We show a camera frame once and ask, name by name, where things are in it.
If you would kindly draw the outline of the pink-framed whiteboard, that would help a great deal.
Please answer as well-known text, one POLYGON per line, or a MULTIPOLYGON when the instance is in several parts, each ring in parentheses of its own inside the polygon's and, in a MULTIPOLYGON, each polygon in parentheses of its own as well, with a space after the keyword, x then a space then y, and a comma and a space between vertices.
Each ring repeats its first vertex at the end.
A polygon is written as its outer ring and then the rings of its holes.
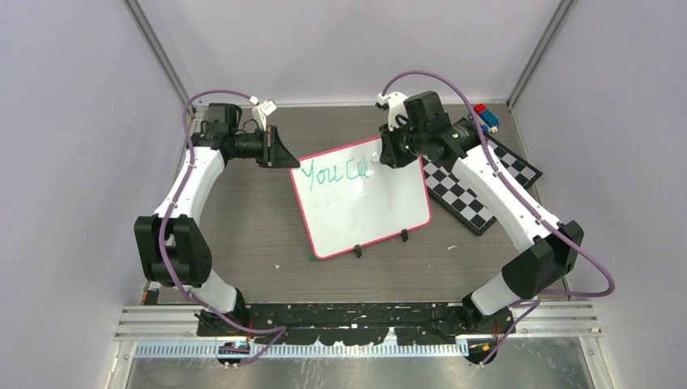
POLYGON ((381 163, 378 137, 304 157, 290 172, 312 254, 324 260, 432 220, 419 157, 400 169, 381 163))

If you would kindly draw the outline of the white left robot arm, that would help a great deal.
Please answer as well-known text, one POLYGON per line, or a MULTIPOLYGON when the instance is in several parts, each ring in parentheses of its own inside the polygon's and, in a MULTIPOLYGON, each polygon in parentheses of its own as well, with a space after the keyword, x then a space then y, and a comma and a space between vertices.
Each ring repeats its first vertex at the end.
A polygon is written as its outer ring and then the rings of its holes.
POLYGON ((150 216, 134 223, 143 274, 147 280, 181 290, 217 314, 217 324, 231 336, 240 335, 249 322, 240 290, 224 282, 212 268, 212 254, 199 220, 216 179, 229 161, 251 159, 265 169, 295 169, 300 163, 284 146, 276 126, 267 117, 277 106, 255 103, 251 110, 257 127, 240 127, 242 110, 211 103, 190 134, 181 172, 163 203, 150 216))

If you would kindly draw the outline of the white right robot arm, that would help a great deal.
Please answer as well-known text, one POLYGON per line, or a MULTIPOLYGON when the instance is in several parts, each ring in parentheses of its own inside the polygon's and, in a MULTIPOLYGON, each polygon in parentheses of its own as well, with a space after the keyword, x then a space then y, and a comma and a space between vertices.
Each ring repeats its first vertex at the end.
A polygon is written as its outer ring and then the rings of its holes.
POLYGON ((521 300, 529 300, 574 268, 577 254, 572 244, 580 244, 581 226, 566 224, 543 209, 497 162, 492 148, 483 146, 484 133, 466 118, 451 123, 448 118, 431 119, 435 134, 423 132, 409 123, 397 128, 380 126, 382 164, 400 169, 423 156, 448 169, 469 185, 480 201, 504 227, 517 256, 491 280, 462 300, 458 316, 462 325, 483 332, 495 314, 521 300))

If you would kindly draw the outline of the red blue toy blocks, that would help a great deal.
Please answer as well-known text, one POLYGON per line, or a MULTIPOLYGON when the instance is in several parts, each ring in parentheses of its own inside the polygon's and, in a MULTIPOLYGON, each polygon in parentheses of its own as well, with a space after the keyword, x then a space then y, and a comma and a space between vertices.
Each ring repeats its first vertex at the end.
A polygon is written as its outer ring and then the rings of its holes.
POLYGON ((473 106, 474 113, 477 114, 480 126, 485 133, 495 133, 500 125, 499 119, 484 104, 473 106))

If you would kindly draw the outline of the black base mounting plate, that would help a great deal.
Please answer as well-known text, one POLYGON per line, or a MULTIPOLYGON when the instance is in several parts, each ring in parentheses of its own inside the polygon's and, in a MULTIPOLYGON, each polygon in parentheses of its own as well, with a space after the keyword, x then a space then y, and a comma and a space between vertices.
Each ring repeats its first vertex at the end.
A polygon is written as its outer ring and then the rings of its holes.
POLYGON ((401 346, 451 344, 456 336, 504 333, 513 315, 504 308, 485 319, 469 319, 461 305, 447 302, 385 303, 255 303, 230 314, 251 332, 248 338, 266 345, 272 329, 285 327, 277 344, 326 346, 378 345, 394 336, 401 346))

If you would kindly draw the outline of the aluminium frame rail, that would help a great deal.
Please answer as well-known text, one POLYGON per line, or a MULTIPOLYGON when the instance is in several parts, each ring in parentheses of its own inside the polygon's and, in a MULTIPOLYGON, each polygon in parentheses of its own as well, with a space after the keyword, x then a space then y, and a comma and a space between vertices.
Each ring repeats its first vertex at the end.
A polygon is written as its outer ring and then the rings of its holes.
MULTIPOLYGON (((267 347, 240 336, 201 337, 189 306, 157 310, 151 306, 124 310, 114 339, 131 346, 134 357, 147 358, 226 358, 221 351, 227 343, 249 347, 248 354, 263 358, 335 358, 335 357, 465 357, 476 349, 485 335, 460 335, 447 344, 403 345, 391 328, 385 336, 362 345, 346 345, 337 340, 326 345, 321 336, 310 344, 277 344, 267 347)), ((563 338, 585 340, 603 335, 593 310, 588 306, 574 308, 543 307, 521 320, 510 338, 563 338)))

